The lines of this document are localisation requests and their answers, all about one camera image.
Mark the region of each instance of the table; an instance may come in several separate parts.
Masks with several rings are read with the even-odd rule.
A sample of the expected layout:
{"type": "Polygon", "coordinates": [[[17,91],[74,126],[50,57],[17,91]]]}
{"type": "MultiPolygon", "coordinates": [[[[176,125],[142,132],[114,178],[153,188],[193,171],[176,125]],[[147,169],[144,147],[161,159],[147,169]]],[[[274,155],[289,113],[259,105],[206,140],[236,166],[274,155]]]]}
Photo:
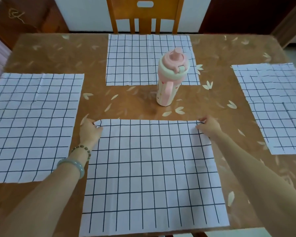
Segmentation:
{"type": "MultiPolygon", "coordinates": [[[[202,86],[181,86],[174,101],[168,107],[155,101],[157,86],[138,86],[127,91],[129,86],[106,86],[105,68],[108,34],[25,34],[18,40],[6,66],[11,73],[84,73],[83,93],[92,93],[86,100],[81,95],[71,147],[79,143],[79,124],[89,114],[97,119],[155,119],[196,120],[205,114],[218,118],[224,132],[242,148],[261,159],[267,167],[285,179],[288,176],[296,188],[296,155],[272,156],[257,141],[263,142],[262,134],[254,121],[250,107],[234,75],[232,64],[286,63],[280,45],[271,36],[261,35],[190,35],[197,64],[203,64],[200,82],[213,81],[213,89],[202,86]],[[231,109],[228,100],[237,105],[231,109]],[[175,108],[183,106],[185,114],[178,115],[175,108]],[[173,113],[167,117],[165,111],[173,113]]],[[[227,206],[230,226],[219,229],[261,227],[248,198],[217,146],[213,152],[221,179],[225,202],[229,192],[235,199],[227,206]]],[[[79,180],[73,195],[56,227],[54,236],[78,236],[84,200],[86,176],[79,180]]],[[[39,183],[0,184],[0,221],[39,183]]],[[[217,230],[217,228],[199,231],[217,230]]]]}

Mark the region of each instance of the wooden chair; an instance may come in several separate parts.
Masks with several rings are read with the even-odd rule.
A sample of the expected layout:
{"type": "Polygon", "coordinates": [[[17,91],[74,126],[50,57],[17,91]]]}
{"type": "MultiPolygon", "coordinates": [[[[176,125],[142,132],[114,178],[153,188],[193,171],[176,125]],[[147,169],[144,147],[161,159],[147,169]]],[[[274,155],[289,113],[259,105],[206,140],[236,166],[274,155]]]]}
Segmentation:
{"type": "Polygon", "coordinates": [[[177,34],[184,0],[106,0],[113,32],[118,33],[116,20],[129,19],[130,32],[135,34],[135,20],[139,19],[139,33],[151,34],[151,20],[156,18],[156,34],[160,34],[161,19],[174,20],[173,34],[177,34]],[[152,1],[153,7],[138,7],[138,1],[152,1]]]}

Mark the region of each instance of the forearm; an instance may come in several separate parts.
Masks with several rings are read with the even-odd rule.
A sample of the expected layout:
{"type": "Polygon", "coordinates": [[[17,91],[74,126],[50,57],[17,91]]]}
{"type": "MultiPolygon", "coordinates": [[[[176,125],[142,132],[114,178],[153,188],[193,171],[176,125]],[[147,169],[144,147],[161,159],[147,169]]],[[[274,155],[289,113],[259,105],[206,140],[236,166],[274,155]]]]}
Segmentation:
{"type": "Polygon", "coordinates": [[[296,190],[226,134],[214,141],[269,233],[296,236],[296,190]]]}
{"type": "MultiPolygon", "coordinates": [[[[83,166],[87,152],[76,149],[68,158],[83,166]]],[[[0,226],[0,237],[52,236],[78,180],[80,171],[71,163],[62,163],[12,211],[0,226]]]]}

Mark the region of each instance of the bracelet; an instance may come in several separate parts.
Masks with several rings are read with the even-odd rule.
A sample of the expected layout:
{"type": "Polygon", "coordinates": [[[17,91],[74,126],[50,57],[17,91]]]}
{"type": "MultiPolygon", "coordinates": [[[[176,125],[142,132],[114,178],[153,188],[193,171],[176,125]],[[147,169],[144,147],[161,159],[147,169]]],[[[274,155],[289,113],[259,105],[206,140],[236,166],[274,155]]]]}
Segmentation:
{"type": "Polygon", "coordinates": [[[88,147],[84,146],[84,145],[79,145],[79,146],[76,146],[75,148],[72,149],[71,153],[77,149],[77,148],[83,148],[85,149],[87,152],[88,152],[88,160],[90,160],[90,157],[91,157],[91,152],[90,150],[88,149],[88,147]]]}
{"type": "Polygon", "coordinates": [[[75,165],[75,167],[78,168],[78,170],[80,171],[80,178],[81,179],[84,175],[85,175],[85,169],[83,168],[82,164],[79,161],[73,160],[73,159],[61,159],[58,163],[57,163],[57,167],[62,164],[62,163],[71,163],[73,165],[75,165]]]}

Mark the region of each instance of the white grid placemat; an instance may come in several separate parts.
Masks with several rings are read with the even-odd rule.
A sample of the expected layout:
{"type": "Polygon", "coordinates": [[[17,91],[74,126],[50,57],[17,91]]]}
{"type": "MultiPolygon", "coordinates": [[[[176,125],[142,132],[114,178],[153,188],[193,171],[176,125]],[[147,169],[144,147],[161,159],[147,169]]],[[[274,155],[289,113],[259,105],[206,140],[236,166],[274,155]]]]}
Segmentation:
{"type": "Polygon", "coordinates": [[[175,47],[182,47],[190,60],[182,85],[200,85],[190,36],[124,34],[109,34],[106,85],[157,85],[159,59],[175,47]]]}
{"type": "Polygon", "coordinates": [[[229,225],[211,143],[197,121],[96,122],[80,236],[229,225]]]}
{"type": "Polygon", "coordinates": [[[287,64],[233,65],[273,155],[296,154],[296,68],[287,64]]]}
{"type": "Polygon", "coordinates": [[[0,77],[0,183],[40,181],[67,157],[84,74],[0,77]]]}

